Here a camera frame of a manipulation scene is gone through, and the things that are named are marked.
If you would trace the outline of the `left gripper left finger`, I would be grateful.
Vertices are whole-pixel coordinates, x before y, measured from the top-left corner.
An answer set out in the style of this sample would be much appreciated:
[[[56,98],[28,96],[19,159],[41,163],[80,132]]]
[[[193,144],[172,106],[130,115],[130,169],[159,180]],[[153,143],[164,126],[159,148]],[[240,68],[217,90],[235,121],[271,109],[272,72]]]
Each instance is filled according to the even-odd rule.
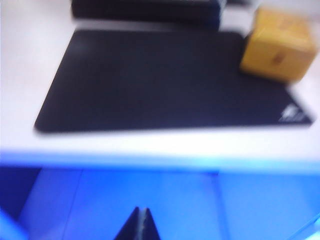
[[[137,234],[140,208],[135,207],[114,240],[134,240]]]

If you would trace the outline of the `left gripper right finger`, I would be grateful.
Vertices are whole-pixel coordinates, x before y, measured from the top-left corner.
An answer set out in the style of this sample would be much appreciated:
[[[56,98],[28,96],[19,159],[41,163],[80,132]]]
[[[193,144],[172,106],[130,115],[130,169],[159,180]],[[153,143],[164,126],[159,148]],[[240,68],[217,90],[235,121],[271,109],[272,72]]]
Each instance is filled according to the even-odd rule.
[[[143,210],[142,227],[140,232],[141,240],[160,240],[155,221],[149,208]]]

